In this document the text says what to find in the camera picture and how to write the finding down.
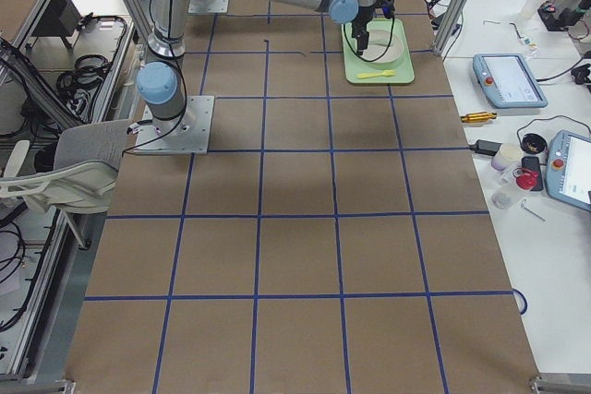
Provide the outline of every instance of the blue joint cap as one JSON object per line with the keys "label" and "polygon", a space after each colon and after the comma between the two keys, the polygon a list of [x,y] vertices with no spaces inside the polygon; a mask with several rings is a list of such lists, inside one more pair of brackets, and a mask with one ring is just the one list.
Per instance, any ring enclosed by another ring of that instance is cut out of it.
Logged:
{"label": "blue joint cap", "polygon": [[357,0],[332,0],[329,6],[331,19],[343,25],[353,20],[359,12],[359,3]]}
{"label": "blue joint cap", "polygon": [[167,103],[176,93],[175,71],[162,62],[150,62],[140,69],[136,82],[141,96],[152,105]]}

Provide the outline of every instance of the black remote control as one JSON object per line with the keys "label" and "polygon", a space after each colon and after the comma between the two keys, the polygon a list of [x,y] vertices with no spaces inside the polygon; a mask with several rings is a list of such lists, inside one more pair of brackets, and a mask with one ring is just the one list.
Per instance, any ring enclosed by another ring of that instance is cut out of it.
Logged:
{"label": "black remote control", "polygon": [[525,156],[521,159],[521,166],[537,173],[536,185],[531,191],[541,191],[544,189],[544,179],[542,178],[542,171],[539,168],[539,158],[536,156]]}

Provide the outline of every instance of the chair leg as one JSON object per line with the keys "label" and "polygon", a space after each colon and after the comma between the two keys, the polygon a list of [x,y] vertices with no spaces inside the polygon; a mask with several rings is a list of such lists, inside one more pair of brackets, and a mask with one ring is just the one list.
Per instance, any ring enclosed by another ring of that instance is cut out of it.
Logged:
{"label": "chair leg", "polygon": [[74,221],[74,216],[67,211],[62,211],[62,214],[64,214],[64,216],[66,217],[67,224],[69,225],[70,230],[72,230],[74,237],[76,237],[76,240],[78,241],[78,248],[82,249],[82,250],[89,249],[90,248],[90,240],[86,240],[82,236],[82,233],[80,232],[80,228],[77,226],[76,221]]}

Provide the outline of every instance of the yellow object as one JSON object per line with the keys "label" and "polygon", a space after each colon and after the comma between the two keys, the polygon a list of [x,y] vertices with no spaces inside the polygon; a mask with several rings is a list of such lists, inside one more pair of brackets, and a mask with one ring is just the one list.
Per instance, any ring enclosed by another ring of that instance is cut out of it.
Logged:
{"label": "yellow object", "polygon": [[384,69],[375,73],[358,73],[357,78],[391,78],[396,76],[396,71],[393,69]]}
{"label": "yellow object", "polygon": [[487,113],[484,111],[482,113],[470,113],[470,114],[460,116],[460,120],[465,124],[476,124],[476,123],[481,123],[481,122],[487,122],[488,120],[496,119],[496,118],[497,118],[496,113]]}

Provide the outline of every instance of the tablet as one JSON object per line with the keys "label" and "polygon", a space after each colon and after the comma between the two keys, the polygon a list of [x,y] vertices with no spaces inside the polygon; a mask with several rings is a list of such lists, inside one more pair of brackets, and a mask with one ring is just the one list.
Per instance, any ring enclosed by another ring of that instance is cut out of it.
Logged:
{"label": "tablet", "polygon": [[551,141],[546,167],[549,196],[591,211],[591,138],[561,131]]}
{"label": "tablet", "polygon": [[548,101],[520,54],[477,54],[472,67],[496,108],[543,108]]}

